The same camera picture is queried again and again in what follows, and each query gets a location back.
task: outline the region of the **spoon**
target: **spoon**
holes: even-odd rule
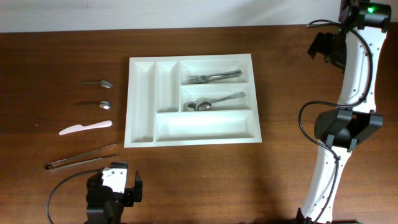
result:
[[[80,81],[81,84],[89,84],[89,85],[97,85],[100,84],[105,88],[111,88],[113,85],[109,81],[100,80],[100,81]]]
[[[108,101],[100,101],[100,102],[82,102],[82,103],[78,103],[79,105],[98,105],[100,108],[102,109],[106,109],[109,110],[112,107],[112,104]]]
[[[111,103],[108,101],[105,101],[105,100],[100,101],[98,104],[99,104],[100,108],[106,109],[106,110],[111,109],[111,107],[112,107]]]
[[[208,99],[204,99],[204,100],[196,100],[195,102],[192,102],[190,104],[188,104],[187,106],[187,110],[188,111],[204,111],[204,110],[208,110],[211,105],[213,103],[217,103],[217,102],[221,102],[221,101],[226,101],[226,100],[233,100],[239,97],[245,97],[246,94],[243,92],[240,93],[235,93],[232,94],[231,96],[227,96],[221,99],[214,99],[214,100],[208,100]]]

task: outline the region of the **metal fork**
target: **metal fork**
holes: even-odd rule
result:
[[[200,76],[190,76],[190,83],[191,84],[203,84],[203,83],[208,83],[210,81],[215,81],[215,80],[222,80],[226,78],[236,78],[242,75],[242,71],[236,70],[232,72],[225,72],[225,73],[219,73],[219,74],[214,74],[214,75],[200,75]]]

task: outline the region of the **tongs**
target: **tongs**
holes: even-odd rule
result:
[[[57,164],[59,164],[61,162],[64,163],[64,162],[70,161],[72,159],[77,159],[77,158],[82,157],[82,156],[87,156],[87,155],[90,155],[90,154],[92,154],[94,152],[99,152],[99,151],[101,151],[103,149],[106,149],[106,148],[112,147],[112,146],[116,146],[116,145],[118,145],[118,144],[116,144],[116,143],[110,144],[108,146],[104,146],[104,147],[101,147],[99,149],[92,150],[90,152],[85,152],[85,153],[77,155],[77,156],[72,156],[72,157],[70,157],[68,159],[61,159],[59,161],[51,162],[49,164],[46,164],[44,166],[44,169],[45,170],[55,170],[55,169],[66,168],[66,167],[71,167],[71,166],[80,165],[80,164],[86,164],[86,163],[89,163],[89,162],[100,161],[100,160],[103,160],[103,159],[109,159],[109,158],[113,158],[113,157],[118,157],[119,155],[105,156],[105,157],[99,157],[99,158],[95,158],[95,159],[89,159],[89,160],[86,160],[86,161],[75,162],[75,163],[67,164],[67,165],[63,165],[63,166],[56,166]]]

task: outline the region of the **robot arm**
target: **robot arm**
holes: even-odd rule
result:
[[[331,223],[333,201],[341,173],[353,149],[375,133],[382,125],[382,116],[376,115],[374,86],[379,55],[389,28],[391,8],[369,1],[342,1],[340,20],[343,27],[355,30],[371,50],[373,75],[369,79],[369,55],[364,43],[354,34],[340,29],[336,35],[319,33],[308,53],[314,58],[317,52],[325,55],[325,61],[345,69],[339,105],[358,106],[323,112],[315,123],[315,137],[328,146],[340,158],[338,173],[336,159],[331,151],[318,147],[318,158],[312,183],[304,205],[297,214],[297,223]],[[368,95],[366,90],[370,83]],[[335,188],[331,192],[333,179]]]

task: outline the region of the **cutlery tray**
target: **cutlery tray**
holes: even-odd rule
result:
[[[190,76],[241,70],[237,78],[190,84]],[[187,111],[199,98],[245,97]],[[251,55],[130,58],[124,147],[261,142]]]

